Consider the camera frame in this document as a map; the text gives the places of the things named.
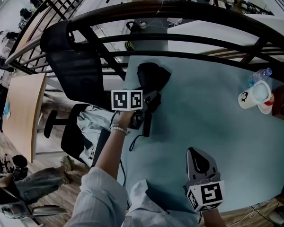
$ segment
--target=water bottle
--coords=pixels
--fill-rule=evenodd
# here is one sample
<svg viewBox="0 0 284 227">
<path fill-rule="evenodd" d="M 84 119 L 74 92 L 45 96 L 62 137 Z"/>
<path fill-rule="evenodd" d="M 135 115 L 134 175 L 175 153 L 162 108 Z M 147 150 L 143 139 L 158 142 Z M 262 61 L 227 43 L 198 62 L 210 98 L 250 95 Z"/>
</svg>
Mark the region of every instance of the water bottle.
<svg viewBox="0 0 284 227">
<path fill-rule="evenodd" d="M 272 73 L 273 72 L 271 71 L 270 68 L 258 70 L 256 73 L 254 73 L 251 76 L 251 78 L 249 78 L 248 87 L 252 87 L 256 82 L 258 82 L 260 80 L 263 80 L 263 81 L 267 82 L 268 79 L 269 79 L 269 76 Z"/>
</svg>

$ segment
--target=hand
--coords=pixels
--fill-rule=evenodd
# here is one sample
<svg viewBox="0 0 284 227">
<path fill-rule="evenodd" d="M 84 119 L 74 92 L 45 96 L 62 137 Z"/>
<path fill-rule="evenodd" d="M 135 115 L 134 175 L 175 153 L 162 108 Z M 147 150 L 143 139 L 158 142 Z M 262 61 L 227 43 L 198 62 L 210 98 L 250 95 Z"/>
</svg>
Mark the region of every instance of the hand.
<svg viewBox="0 0 284 227">
<path fill-rule="evenodd" d="M 131 122 L 131 117 L 135 111 L 122 111 L 117 122 L 124 128 L 127 128 Z"/>
</svg>

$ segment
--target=white cup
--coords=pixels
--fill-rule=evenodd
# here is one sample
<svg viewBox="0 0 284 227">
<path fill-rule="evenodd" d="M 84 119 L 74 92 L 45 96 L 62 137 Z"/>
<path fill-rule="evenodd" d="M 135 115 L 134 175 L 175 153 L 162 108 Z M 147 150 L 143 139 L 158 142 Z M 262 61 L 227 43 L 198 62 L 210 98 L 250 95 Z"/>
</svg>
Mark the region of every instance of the white cup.
<svg viewBox="0 0 284 227">
<path fill-rule="evenodd" d="M 258 81 L 246 91 L 240 93 L 238 102 L 241 108 L 247 109 L 269 101 L 271 90 L 265 81 Z"/>
</svg>

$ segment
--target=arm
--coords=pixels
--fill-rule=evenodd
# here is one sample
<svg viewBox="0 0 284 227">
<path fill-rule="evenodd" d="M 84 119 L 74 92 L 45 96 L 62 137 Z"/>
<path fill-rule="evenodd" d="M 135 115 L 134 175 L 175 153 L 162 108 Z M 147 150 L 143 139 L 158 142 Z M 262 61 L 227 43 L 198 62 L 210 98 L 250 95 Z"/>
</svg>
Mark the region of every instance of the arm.
<svg viewBox="0 0 284 227">
<path fill-rule="evenodd" d="M 203 212 L 206 227 L 226 227 L 218 209 Z"/>
<path fill-rule="evenodd" d="M 7 187 L 10 181 L 12 180 L 12 178 L 13 178 L 13 174 L 9 174 L 8 176 L 0 178 L 0 187 Z"/>
<path fill-rule="evenodd" d="M 133 111 L 121 112 L 117 122 L 126 129 L 132 115 Z M 124 139 L 125 134 L 122 131 L 113 130 L 96 163 L 97 167 L 106 171 L 114 179 L 117 179 Z"/>
<path fill-rule="evenodd" d="M 118 123 L 127 128 L 132 112 L 121 113 Z M 64 227 L 119 227 L 125 218 L 127 192 L 116 181 L 125 134 L 112 130 L 96 166 L 82 177 L 72 218 Z"/>
</svg>

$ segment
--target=bracelet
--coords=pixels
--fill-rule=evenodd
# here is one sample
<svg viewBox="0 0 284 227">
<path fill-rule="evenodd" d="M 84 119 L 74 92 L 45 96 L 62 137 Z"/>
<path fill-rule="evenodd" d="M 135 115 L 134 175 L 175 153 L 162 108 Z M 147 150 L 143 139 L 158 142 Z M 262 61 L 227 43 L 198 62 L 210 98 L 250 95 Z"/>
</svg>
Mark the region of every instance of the bracelet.
<svg viewBox="0 0 284 227">
<path fill-rule="evenodd" d="M 122 131 L 125 135 L 128 135 L 128 131 L 126 129 L 121 128 L 118 123 L 113 123 L 112 126 L 110 127 L 110 129 Z"/>
</svg>

